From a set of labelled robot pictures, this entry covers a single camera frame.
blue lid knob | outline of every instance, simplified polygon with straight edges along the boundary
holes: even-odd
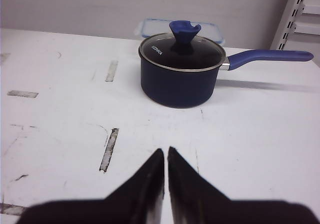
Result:
[[[188,44],[201,30],[200,24],[195,27],[188,20],[176,20],[169,23],[169,27],[178,43]]]

saucepan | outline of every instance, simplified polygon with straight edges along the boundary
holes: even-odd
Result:
[[[206,102],[214,91],[219,70],[234,70],[254,60],[309,61],[306,51],[248,50],[226,56],[222,46],[197,36],[201,26],[177,20],[172,33],[159,33],[139,46],[141,87],[157,103],[189,108]]]

pot lid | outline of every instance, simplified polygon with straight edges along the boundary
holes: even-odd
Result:
[[[173,20],[166,20],[166,19],[157,19],[157,18],[146,18],[143,22],[139,24],[136,28],[136,35],[141,35],[143,38],[148,38],[152,35],[158,33],[168,33],[171,32],[169,23]],[[200,24],[201,30],[199,31],[198,35],[202,37],[207,37],[208,39],[213,40],[214,42],[220,44],[221,46],[224,45],[225,39],[222,36],[219,27],[214,23],[207,23],[207,22],[194,22],[190,21],[191,25],[196,26]]]
[[[172,33],[160,33],[145,39],[139,54],[147,61],[175,71],[200,72],[219,67],[225,50],[210,39],[196,36],[201,26],[190,21],[170,23]]]

